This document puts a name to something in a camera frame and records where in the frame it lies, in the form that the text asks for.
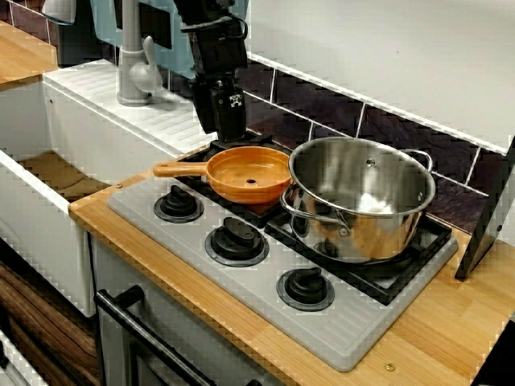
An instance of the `pot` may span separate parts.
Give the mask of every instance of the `pot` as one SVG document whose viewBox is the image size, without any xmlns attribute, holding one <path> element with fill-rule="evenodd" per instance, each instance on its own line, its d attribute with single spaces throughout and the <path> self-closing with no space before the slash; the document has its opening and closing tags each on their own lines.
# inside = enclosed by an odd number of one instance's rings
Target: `pot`
<svg viewBox="0 0 515 386">
<path fill-rule="evenodd" d="M 421 154 L 427 168 L 407 154 Z M 356 138 L 321 138 L 298 147 L 295 183 L 281 196 L 295 235 L 333 260 L 377 263 L 410 243 L 435 196 L 432 161 L 421 150 Z"/>
<path fill-rule="evenodd" d="M 288 156 L 258 146 L 221 151 L 207 162 L 161 162 L 156 177 L 205 176 L 212 189 L 234 203 L 258 204 L 277 199 L 291 184 Z"/>
</svg>

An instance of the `stovetop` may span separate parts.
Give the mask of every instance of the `stovetop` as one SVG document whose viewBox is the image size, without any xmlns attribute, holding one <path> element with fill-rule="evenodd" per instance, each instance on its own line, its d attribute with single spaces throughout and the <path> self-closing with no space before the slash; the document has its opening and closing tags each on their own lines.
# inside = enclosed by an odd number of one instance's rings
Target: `stovetop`
<svg viewBox="0 0 515 386">
<path fill-rule="evenodd" d="M 108 205 L 341 372 L 354 368 L 458 249 L 447 227 L 424 218 L 407 257 L 394 264 L 351 267 L 325 261 L 310 255 L 309 250 L 291 239 L 287 216 L 276 203 L 271 203 L 261 210 L 266 214 L 265 228 L 255 228 L 266 241 L 268 253 L 255 265 L 230 267 L 209 256 L 206 237 L 228 217 L 251 225 L 255 221 L 252 212 L 256 211 L 213 197 L 209 191 L 199 189 L 202 184 L 200 179 L 147 179 L 114 193 Z M 173 224 L 161 220 L 151 210 L 171 185 L 202 203 L 203 212 L 196 220 Z M 276 289 L 278 281 L 292 269 L 316 266 L 321 267 L 322 276 L 334 289 L 330 306 L 309 312 L 287 305 Z"/>
</svg>

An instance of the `orange pan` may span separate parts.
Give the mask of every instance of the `orange pan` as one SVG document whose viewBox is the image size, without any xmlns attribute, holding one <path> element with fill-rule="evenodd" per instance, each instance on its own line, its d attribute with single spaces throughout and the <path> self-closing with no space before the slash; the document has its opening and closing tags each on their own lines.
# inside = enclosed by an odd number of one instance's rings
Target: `orange pan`
<svg viewBox="0 0 515 386">
<path fill-rule="evenodd" d="M 161 162 L 157 177 L 206 176 L 212 189 L 234 203 L 268 203 L 290 185 L 289 157 L 281 151 L 257 146 L 236 147 L 207 162 Z"/>
</svg>

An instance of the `white sink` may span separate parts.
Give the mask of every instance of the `white sink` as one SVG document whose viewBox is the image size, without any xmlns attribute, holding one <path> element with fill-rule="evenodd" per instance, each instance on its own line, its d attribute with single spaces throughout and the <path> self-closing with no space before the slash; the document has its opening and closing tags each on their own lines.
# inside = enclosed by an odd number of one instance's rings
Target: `white sink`
<svg viewBox="0 0 515 386">
<path fill-rule="evenodd" d="M 104 60 L 0 92 L 0 237 L 88 317 L 95 307 L 87 233 L 68 216 L 69 202 L 18 161 L 54 150 L 115 184 L 213 139 L 200 123 L 173 125 L 180 110 L 198 121 L 180 97 L 172 106 L 119 105 L 116 67 Z"/>
</svg>

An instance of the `black handle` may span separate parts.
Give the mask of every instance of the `black handle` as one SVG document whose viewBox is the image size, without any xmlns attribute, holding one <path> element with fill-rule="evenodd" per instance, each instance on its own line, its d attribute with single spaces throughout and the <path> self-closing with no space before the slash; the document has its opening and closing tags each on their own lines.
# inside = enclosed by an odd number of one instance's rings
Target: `black handle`
<svg viewBox="0 0 515 386">
<path fill-rule="evenodd" d="M 116 298 L 101 289 L 94 297 L 95 303 L 102 308 L 120 326 L 133 335 L 152 354 L 163 361 L 171 370 L 194 386 L 216 386 L 207 376 L 183 358 L 173 347 L 145 326 L 139 318 L 132 315 L 126 308 L 143 300 L 145 294 L 138 285 L 129 288 Z"/>
<path fill-rule="evenodd" d="M 6 353 L 3 350 L 3 344 L 0 340 L 0 368 L 6 368 L 7 364 L 9 364 L 9 360 L 6 357 Z"/>
</svg>

